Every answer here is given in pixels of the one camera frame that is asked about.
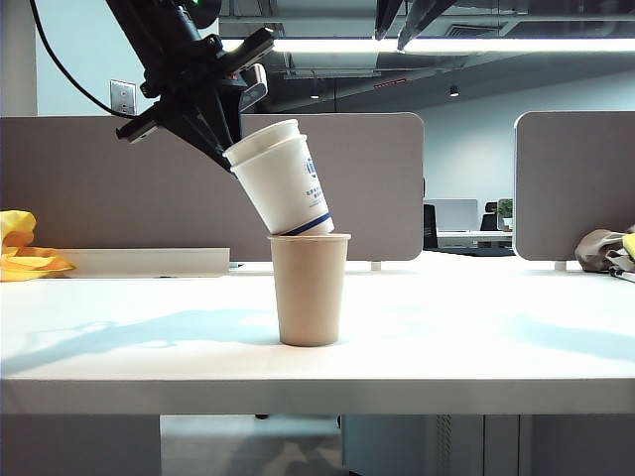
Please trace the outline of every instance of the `paper cup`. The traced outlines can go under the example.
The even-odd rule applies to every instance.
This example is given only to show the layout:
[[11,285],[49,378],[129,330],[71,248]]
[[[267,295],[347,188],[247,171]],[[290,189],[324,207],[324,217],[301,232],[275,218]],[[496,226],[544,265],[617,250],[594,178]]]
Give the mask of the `paper cup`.
[[274,144],[294,136],[300,136],[298,121],[296,119],[288,119],[250,134],[240,142],[227,148],[224,156],[229,161],[229,164],[234,167],[264,152]]
[[231,171],[272,235],[320,235],[333,230],[307,136],[294,136]]
[[348,234],[271,236],[280,341],[313,347],[339,336]]

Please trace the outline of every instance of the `ceiling light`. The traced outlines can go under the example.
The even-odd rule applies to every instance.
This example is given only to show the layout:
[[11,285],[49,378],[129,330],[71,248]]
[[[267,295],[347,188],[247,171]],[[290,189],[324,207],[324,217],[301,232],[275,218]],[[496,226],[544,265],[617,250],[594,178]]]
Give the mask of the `ceiling light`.
[[[222,41],[227,51],[234,50],[242,40]],[[279,39],[274,42],[274,51],[279,53],[306,54],[372,54],[394,53],[396,39],[377,42],[371,39]],[[419,38],[410,41],[406,53],[557,53],[557,52],[615,52],[635,53],[635,39],[592,38],[592,39],[512,39],[512,38]]]

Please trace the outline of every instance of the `printed logo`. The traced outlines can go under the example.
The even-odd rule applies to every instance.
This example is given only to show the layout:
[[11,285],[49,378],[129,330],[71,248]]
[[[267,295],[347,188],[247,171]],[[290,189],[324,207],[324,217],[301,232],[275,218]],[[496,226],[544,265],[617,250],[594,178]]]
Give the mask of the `printed logo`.
[[309,175],[311,177],[313,177],[314,179],[318,178],[318,173],[316,172],[316,166],[314,164],[314,160],[311,156],[307,157],[307,172],[309,173]]

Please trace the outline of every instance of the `gray fabric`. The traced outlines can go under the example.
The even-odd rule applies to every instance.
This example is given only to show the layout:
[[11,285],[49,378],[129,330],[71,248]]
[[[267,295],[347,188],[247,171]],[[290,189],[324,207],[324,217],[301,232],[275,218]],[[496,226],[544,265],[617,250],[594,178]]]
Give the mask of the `gray fabric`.
[[[627,232],[630,233],[633,229],[635,225]],[[622,244],[622,238],[626,234],[604,229],[593,230],[575,247],[575,258],[589,272],[608,272],[611,268],[635,271],[635,263]]]

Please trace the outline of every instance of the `light switch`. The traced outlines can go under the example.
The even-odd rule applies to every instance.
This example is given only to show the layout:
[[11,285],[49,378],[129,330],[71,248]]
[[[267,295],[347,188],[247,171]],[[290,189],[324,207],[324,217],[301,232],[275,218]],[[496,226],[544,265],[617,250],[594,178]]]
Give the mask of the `light switch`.
[[136,84],[110,79],[110,107],[125,114],[137,113]]

